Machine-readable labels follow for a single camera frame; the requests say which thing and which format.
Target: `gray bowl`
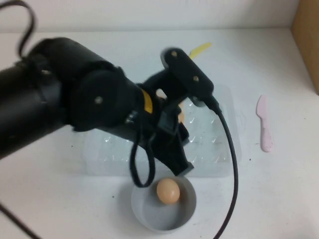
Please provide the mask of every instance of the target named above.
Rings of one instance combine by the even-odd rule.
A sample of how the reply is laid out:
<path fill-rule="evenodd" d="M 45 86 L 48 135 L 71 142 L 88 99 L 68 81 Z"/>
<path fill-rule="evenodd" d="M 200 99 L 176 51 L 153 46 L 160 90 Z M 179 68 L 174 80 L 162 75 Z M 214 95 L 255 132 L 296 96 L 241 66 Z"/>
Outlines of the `gray bowl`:
<path fill-rule="evenodd" d="M 134 187 L 132 191 L 135 217 L 144 227 L 157 233 L 171 233 L 179 229 L 189 221 L 196 208 L 196 194 L 189 180 L 185 177 L 169 178 L 180 189 L 180 199 L 174 204 L 166 205 L 158 199 L 156 187 L 160 179 L 148 188 Z"/>

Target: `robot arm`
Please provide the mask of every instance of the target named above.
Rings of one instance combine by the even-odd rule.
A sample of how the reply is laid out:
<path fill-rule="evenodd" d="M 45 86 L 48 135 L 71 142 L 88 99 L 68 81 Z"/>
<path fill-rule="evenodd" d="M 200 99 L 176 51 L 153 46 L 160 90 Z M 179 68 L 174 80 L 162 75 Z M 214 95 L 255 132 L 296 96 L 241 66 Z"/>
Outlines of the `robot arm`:
<path fill-rule="evenodd" d="M 188 132 L 178 122 L 178 104 L 189 97 L 207 101 L 212 82 L 180 49 L 163 53 L 166 69 L 142 84 L 134 84 L 121 68 L 68 38 L 46 39 L 27 57 L 0 72 L 0 157 L 61 128 L 94 128 L 125 138 L 136 145 L 130 166 L 137 180 L 137 145 L 164 163 L 174 175 L 193 166 L 183 146 Z M 162 89 L 167 98 L 156 95 Z"/>

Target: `screw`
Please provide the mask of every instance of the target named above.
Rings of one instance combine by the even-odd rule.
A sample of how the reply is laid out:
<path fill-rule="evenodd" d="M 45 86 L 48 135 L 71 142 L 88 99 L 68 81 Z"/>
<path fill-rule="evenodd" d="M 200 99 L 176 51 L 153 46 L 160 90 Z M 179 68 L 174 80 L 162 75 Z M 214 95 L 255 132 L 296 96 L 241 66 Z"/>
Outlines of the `screw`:
<path fill-rule="evenodd" d="M 171 52 L 171 55 L 172 55 L 173 57 L 177 57 L 177 52 L 176 52 L 176 51 L 172 51 L 172 52 Z"/>
<path fill-rule="evenodd" d="M 125 119 L 125 123 L 133 123 L 133 118 L 134 115 L 130 114 L 126 119 Z"/>
<path fill-rule="evenodd" d="M 97 96 L 94 101 L 95 101 L 96 104 L 99 105 L 99 104 L 101 104 L 103 102 L 103 98 L 100 97 L 100 96 Z"/>
<path fill-rule="evenodd" d="M 48 71 L 48 70 L 42 70 L 41 73 L 42 73 L 43 75 L 50 75 L 50 74 L 51 74 L 51 72 Z"/>

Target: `plastic tray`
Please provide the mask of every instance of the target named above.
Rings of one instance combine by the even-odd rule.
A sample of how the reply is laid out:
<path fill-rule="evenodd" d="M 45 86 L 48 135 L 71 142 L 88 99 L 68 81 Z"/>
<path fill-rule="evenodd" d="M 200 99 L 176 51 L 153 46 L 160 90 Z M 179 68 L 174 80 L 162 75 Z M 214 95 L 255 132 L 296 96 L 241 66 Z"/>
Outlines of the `plastic tray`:
<path fill-rule="evenodd" d="M 223 85 L 216 85 L 214 96 L 219 101 L 228 127 L 231 131 L 237 160 L 241 159 L 241 147 L 231 91 Z M 231 155 L 226 134 L 218 116 L 207 107 L 198 108 L 189 99 L 181 107 L 185 114 L 184 125 L 189 132 L 190 142 L 184 147 L 187 159 L 194 169 L 188 173 L 193 177 L 224 177 L 231 172 Z M 129 176 L 129 154 L 132 142 L 109 133 L 92 130 L 88 132 L 83 157 L 89 174 Z M 137 168 L 143 177 L 148 174 L 149 165 L 143 149 L 137 153 Z M 156 174 L 165 175 L 169 169 L 158 160 Z"/>

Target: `egg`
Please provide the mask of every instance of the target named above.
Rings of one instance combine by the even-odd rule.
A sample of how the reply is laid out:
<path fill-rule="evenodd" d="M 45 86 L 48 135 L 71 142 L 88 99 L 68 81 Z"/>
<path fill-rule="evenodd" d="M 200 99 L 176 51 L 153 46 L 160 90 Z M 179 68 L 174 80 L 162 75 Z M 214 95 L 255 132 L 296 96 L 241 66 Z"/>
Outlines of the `egg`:
<path fill-rule="evenodd" d="M 159 200 L 165 204 L 173 204 L 179 200 L 180 190 L 178 184 L 171 178 L 159 181 L 156 188 Z"/>

